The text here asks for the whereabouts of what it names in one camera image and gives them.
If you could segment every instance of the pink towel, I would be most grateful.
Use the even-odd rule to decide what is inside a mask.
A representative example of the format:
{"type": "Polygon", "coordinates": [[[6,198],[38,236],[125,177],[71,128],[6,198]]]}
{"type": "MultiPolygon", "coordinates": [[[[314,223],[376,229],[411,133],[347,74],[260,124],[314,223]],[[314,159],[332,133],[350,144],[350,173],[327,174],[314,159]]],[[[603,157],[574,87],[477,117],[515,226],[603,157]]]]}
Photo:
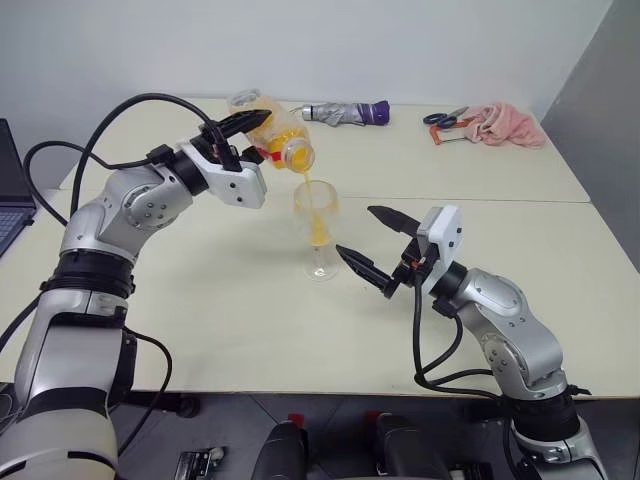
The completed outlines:
{"type": "Polygon", "coordinates": [[[546,140],[529,115],[508,103],[471,107],[463,118],[473,118],[465,127],[464,135],[474,143],[500,145],[510,140],[523,147],[541,147],[546,140]]]}

